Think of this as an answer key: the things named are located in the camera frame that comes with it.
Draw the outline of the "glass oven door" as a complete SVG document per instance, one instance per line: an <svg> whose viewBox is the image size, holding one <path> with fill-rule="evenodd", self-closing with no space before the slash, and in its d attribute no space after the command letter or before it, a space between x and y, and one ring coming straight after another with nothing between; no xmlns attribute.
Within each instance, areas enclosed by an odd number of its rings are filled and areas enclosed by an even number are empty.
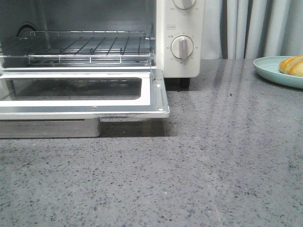
<svg viewBox="0 0 303 227"><path fill-rule="evenodd" d="M21 70L0 76L0 136L100 135L102 121L167 118L160 70Z"/></svg>

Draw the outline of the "golden striped bread roll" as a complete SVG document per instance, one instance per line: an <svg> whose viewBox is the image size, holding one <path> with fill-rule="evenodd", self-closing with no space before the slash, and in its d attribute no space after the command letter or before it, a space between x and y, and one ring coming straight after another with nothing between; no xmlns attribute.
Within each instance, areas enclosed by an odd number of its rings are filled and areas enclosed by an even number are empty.
<svg viewBox="0 0 303 227"><path fill-rule="evenodd" d="M303 56L289 57L280 62L278 69L281 73L291 76L303 76Z"/></svg>

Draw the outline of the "lower white oven knob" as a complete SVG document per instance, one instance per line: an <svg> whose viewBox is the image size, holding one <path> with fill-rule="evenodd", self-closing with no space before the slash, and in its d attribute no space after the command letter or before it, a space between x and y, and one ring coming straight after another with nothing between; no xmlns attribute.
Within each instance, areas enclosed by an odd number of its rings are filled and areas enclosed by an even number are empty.
<svg viewBox="0 0 303 227"><path fill-rule="evenodd" d="M192 54L193 48L193 41L185 35L178 36L171 44L172 54L181 60L186 60Z"/></svg>

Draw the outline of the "white oven knob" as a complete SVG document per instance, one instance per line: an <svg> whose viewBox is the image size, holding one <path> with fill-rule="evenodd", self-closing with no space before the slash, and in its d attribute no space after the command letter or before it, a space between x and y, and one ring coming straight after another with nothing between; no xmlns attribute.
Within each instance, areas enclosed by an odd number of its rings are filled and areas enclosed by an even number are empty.
<svg viewBox="0 0 303 227"><path fill-rule="evenodd" d="M174 5L181 10L190 9L194 6L196 0L173 0Z"/></svg>
<svg viewBox="0 0 303 227"><path fill-rule="evenodd" d="M172 54L181 60L186 60L192 54L193 48L193 41L185 35L178 36L171 44Z"/></svg>

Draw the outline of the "white Toshiba toaster oven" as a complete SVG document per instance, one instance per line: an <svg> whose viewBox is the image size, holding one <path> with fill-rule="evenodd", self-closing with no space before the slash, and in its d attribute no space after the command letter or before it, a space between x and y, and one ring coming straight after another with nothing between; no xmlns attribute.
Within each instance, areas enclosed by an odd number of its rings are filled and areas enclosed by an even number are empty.
<svg viewBox="0 0 303 227"><path fill-rule="evenodd" d="M27 67L55 70L159 69L165 78L179 78L188 88L200 71L202 20L205 2L178 9L172 0L3 0L0 3L0 42L26 31L144 31L156 39L155 63L150 66ZM178 36L193 41L193 52L181 60L171 52ZM6 71L23 68L4 68Z"/></svg>

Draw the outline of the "upper white oven knob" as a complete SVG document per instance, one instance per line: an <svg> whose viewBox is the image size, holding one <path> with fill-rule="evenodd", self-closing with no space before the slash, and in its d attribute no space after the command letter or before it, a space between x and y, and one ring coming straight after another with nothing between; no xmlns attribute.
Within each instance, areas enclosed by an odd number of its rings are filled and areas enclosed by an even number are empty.
<svg viewBox="0 0 303 227"><path fill-rule="evenodd" d="M174 5L181 10L190 9L194 6L196 0L173 0Z"/></svg>

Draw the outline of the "grey white curtain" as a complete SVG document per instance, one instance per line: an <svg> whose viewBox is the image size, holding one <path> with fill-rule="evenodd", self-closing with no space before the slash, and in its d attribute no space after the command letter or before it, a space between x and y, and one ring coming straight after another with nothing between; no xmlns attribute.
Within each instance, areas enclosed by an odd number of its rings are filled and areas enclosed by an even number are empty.
<svg viewBox="0 0 303 227"><path fill-rule="evenodd" d="M301 0L207 0L202 22L205 60L303 53Z"/></svg>

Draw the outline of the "light green plate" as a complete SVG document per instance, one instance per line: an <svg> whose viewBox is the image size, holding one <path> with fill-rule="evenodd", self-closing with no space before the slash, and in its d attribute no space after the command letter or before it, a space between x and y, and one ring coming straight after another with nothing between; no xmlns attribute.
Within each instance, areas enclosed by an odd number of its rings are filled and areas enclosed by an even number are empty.
<svg viewBox="0 0 303 227"><path fill-rule="evenodd" d="M264 79L287 87L303 88L303 78L281 73L279 64L290 56L262 57L254 60L255 71Z"/></svg>

